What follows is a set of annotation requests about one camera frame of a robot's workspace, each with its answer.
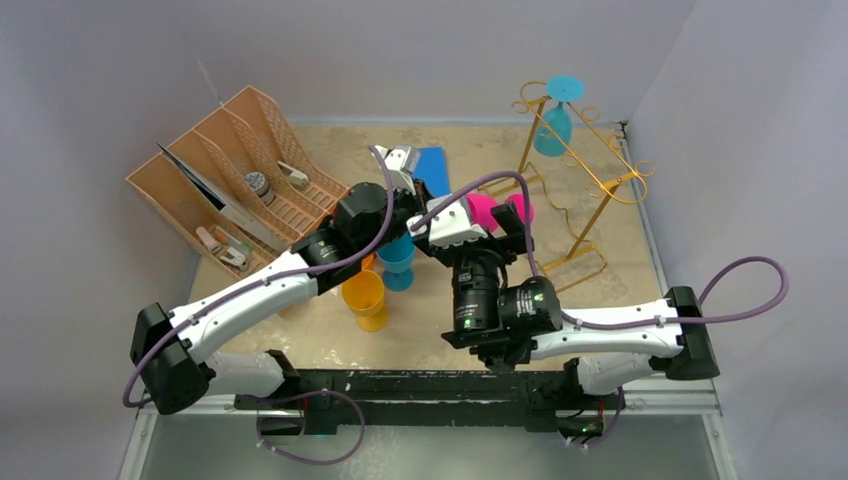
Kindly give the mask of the orange wine glass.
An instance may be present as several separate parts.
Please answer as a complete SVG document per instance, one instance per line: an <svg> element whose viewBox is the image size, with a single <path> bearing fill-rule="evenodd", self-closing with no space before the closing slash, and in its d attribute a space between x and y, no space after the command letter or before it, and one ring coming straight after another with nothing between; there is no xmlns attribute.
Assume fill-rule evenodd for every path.
<svg viewBox="0 0 848 480"><path fill-rule="evenodd" d="M370 253L364 256L360 261L360 266L363 271L371 271L376 263L376 254Z"/></svg>

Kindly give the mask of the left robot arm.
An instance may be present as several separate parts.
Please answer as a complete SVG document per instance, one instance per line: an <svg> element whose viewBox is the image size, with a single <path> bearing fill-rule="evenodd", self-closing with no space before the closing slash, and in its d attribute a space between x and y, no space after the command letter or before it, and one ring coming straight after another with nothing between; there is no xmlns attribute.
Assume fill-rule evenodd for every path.
<svg viewBox="0 0 848 480"><path fill-rule="evenodd" d="M307 234L266 267L199 301L167 310L154 302L135 320L127 407L180 412L229 380L219 349L272 314L305 303L361 271L363 257L406 234L433 197L426 183L356 184Z"/></svg>

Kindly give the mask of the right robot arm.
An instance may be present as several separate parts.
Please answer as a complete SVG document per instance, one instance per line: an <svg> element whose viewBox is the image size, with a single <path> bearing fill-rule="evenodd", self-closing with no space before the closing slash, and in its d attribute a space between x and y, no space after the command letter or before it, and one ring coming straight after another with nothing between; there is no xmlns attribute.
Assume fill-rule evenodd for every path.
<svg viewBox="0 0 848 480"><path fill-rule="evenodd" d="M437 199L407 222L415 245L452 271L453 327L443 339L487 369L573 356L561 381L564 399L584 407L621 384L660 372L670 380L719 375L700 307L688 287L625 307L564 310L552 282L535 275L512 285L506 268L533 252L527 223L512 205L497 206L496 237L476 223L465 201Z"/></svg>

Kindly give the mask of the blue rectangular card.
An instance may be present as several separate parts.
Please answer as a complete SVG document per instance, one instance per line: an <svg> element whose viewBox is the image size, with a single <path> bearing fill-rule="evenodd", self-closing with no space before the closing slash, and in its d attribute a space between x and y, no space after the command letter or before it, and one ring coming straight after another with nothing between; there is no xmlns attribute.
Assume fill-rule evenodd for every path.
<svg viewBox="0 0 848 480"><path fill-rule="evenodd" d="M418 163L413 178L424 182L434 197L452 193L444 149L441 146L419 147Z"/></svg>

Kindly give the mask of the pink desk file organizer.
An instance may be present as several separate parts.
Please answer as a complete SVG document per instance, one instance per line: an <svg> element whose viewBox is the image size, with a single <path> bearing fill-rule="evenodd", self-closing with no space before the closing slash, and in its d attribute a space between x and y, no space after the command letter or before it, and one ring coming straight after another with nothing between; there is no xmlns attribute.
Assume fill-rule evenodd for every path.
<svg viewBox="0 0 848 480"><path fill-rule="evenodd" d="M314 230L349 190L309 158L278 103L253 86L164 147L234 197L254 218L247 231L233 223L161 150L126 179L231 282L266 267ZM310 183L294 187L277 161L303 171ZM269 206L244 181L253 171L262 172L271 183L275 199Z"/></svg>

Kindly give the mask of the teal wine glass front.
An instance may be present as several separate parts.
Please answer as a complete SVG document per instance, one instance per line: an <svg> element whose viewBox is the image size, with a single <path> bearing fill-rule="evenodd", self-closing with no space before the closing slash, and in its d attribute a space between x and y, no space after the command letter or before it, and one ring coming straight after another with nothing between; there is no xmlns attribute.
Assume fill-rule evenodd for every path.
<svg viewBox="0 0 848 480"><path fill-rule="evenodd" d="M382 281L388 290L403 292L412 286L415 279L412 271L415 252L409 233L377 250L377 259L383 268Z"/></svg>

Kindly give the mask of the teal wine glass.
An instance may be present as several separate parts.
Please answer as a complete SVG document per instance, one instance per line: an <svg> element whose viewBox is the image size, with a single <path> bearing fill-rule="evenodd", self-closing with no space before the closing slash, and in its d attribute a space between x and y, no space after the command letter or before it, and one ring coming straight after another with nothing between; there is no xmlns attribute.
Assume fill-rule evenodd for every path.
<svg viewBox="0 0 848 480"><path fill-rule="evenodd" d="M558 75L546 83L546 94L556 105L542 115L541 124L533 138L535 150L545 157L560 157L571 141L573 123L566 103L579 100L585 92L583 82L570 75Z"/></svg>
<svg viewBox="0 0 848 480"><path fill-rule="evenodd" d="M388 290L403 292L412 286L415 279L412 271L415 252L409 233L377 250L377 259L383 268L382 281Z"/></svg>

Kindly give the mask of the dark folder in organizer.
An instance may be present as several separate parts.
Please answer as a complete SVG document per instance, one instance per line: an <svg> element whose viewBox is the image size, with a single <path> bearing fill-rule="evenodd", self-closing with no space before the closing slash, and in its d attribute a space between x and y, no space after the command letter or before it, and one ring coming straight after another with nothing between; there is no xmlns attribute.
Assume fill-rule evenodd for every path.
<svg viewBox="0 0 848 480"><path fill-rule="evenodd" d="M204 177L200 172L180 159L162 144L157 143L162 153L189 179L189 181L233 223L247 231L253 225L254 218L244 207L221 187Z"/></svg>

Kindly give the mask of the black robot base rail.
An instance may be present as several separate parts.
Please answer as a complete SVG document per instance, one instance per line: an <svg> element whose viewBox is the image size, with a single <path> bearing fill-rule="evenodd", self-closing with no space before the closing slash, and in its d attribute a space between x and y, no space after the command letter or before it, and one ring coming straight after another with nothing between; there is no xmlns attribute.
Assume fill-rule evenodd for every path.
<svg viewBox="0 0 848 480"><path fill-rule="evenodd" d="M344 370L286 368L284 383L267 398L238 394L238 410L292 410L309 435L342 425L516 427L597 438L604 415L619 413L621 390L594 396L577 381L577 361L559 371L492 373L469 370Z"/></svg>

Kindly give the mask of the yellow wine glass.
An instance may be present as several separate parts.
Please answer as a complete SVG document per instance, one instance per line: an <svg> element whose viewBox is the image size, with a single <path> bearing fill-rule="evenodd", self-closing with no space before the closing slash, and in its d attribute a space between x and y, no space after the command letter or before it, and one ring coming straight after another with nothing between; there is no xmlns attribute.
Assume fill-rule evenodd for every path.
<svg viewBox="0 0 848 480"><path fill-rule="evenodd" d="M379 274L370 270L359 272L342 284L341 295L362 330L377 332L387 325L389 312Z"/></svg>

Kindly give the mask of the white stapler in organizer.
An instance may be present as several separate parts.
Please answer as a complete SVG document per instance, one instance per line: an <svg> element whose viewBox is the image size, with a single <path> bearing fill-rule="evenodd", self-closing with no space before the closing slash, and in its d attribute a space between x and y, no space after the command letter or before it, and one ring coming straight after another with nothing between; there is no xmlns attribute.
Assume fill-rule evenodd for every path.
<svg viewBox="0 0 848 480"><path fill-rule="evenodd" d="M287 181L294 187L305 188L310 183L308 175L303 171L282 161L277 161L276 164L286 177Z"/></svg>

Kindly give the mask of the magenta wine glass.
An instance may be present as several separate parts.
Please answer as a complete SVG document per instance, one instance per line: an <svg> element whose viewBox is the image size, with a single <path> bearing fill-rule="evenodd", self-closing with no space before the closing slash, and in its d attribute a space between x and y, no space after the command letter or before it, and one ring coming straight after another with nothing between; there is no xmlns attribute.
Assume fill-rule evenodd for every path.
<svg viewBox="0 0 848 480"><path fill-rule="evenodd" d="M535 207L533 203L529 207L525 207L524 196L521 193L515 193L508 196L502 203L499 203L493 197L479 193L469 193L465 196L469 211L470 222L474 230L485 231L491 234L497 232L506 233L507 230L501 227L492 213L492 209L503 205L512 205L518 214L521 223L527 219L533 222L535 219Z"/></svg>

